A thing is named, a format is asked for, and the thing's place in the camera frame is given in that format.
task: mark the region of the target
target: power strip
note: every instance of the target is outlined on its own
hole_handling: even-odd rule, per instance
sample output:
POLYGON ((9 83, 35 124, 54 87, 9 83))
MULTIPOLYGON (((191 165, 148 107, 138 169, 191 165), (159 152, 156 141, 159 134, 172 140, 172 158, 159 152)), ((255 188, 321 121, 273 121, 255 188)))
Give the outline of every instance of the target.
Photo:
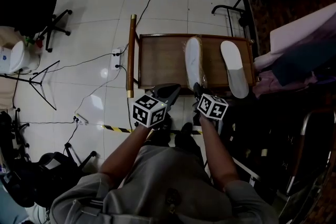
POLYGON ((110 68, 112 70, 119 70, 120 69, 120 65, 121 65, 121 63, 120 63, 120 49, 112 50, 112 57, 111 57, 110 68))
POLYGON ((79 122, 80 125, 88 125, 89 124, 89 122, 86 119, 84 119, 81 115, 75 114, 75 117, 78 119, 78 122, 79 122))

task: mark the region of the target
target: white tile floor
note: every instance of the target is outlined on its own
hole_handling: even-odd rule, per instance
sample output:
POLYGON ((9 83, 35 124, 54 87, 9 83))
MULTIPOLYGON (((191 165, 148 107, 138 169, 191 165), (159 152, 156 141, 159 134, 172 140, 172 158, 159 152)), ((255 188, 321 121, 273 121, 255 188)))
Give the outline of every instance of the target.
MULTIPOLYGON (((230 32, 225 10, 219 9, 215 15, 211 14, 211 10, 218 4, 233 6, 236 1, 151 0, 137 32, 227 36, 230 32)), ((43 53, 38 70, 41 71, 57 60, 60 60, 60 68, 108 54, 115 48, 124 48, 128 42, 130 15, 135 13, 140 17, 147 2, 148 0, 58 0, 56 14, 65 9, 73 11, 63 22, 67 30, 71 31, 71 36, 53 34, 51 45, 54 50, 51 54, 43 53)), ((236 19, 233 21, 234 35, 241 36, 242 29, 236 19)), ((101 125, 129 128, 125 72, 122 69, 120 73, 110 69, 110 58, 104 56, 77 67, 49 73, 44 89, 47 99, 56 105, 57 111, 49 107, 27 83, 19 82, 15 96, 15 104, 22 111, 22 122, 69 122, 82 98, 118 75, 107 87, 101 87, 86 98, 78 110, 89 121, 89 125, 79 126, 71 144, 79 160, 83 160, 91 151, 97 151, 98 159, 92 163, 95 167, 101 165, 127 137, 126 134, 105 130, 101 125)), ((126 67, 127 58, 123 57, 122 62, 126 67)), ((143 90, 135 90, 135 97, 142 94, 143 90)), ((180 97, 177 100, 170 112, 174 129, 180 129, 185 122, 192 121, 193 102, 193 97, 180 97)), ((30 144, 28 152, 32 160, 38 161, 46 152, 62 152, 74 129, 75 124, 31 124, 24 136, 30 144)), ((196 141, 204 154, 203 138, 198 136, 196 141)))

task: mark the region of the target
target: gray shirt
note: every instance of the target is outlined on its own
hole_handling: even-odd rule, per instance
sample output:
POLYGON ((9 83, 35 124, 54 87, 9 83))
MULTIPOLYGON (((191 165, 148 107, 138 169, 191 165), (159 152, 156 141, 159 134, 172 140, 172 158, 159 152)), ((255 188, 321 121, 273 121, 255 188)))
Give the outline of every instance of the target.
POLYGON ((168 189, 181 198, 182 223, 277 223, 273 209, 250 184, 237 180, 225 193, 211 184, 200 159, 177 147, 143 146, 119 189, 105 174, 83 177, 51 207, 51 223, 162 223, 170 214, 168 189))

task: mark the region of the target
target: white plug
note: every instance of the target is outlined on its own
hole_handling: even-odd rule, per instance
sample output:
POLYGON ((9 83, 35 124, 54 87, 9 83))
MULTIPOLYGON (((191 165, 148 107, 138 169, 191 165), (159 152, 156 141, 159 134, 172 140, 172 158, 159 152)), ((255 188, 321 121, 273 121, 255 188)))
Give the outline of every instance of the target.
POLYGON ((81 115, 75 114, 75 117, 78 119, 78 122, 79 122, 80 125, 88 125, 89 124, 89 122, 86 119, 84 119, 81 115))

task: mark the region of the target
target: white shoe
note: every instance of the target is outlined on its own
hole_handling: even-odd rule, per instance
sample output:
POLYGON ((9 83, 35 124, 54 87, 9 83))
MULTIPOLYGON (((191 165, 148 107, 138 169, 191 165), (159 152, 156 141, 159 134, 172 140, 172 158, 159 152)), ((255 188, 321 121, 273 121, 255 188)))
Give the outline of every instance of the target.
POLYGON ((185 67, 188 87, 194 90, 195 83, 202 85, 202 41, 198 37, 188 39, 185 46, 185 67))
POLYGON ((221 53, 232 94, 241 99, 247 97, 249 90, 239 49, 233 42, 226 40, 221 44, 221 53))

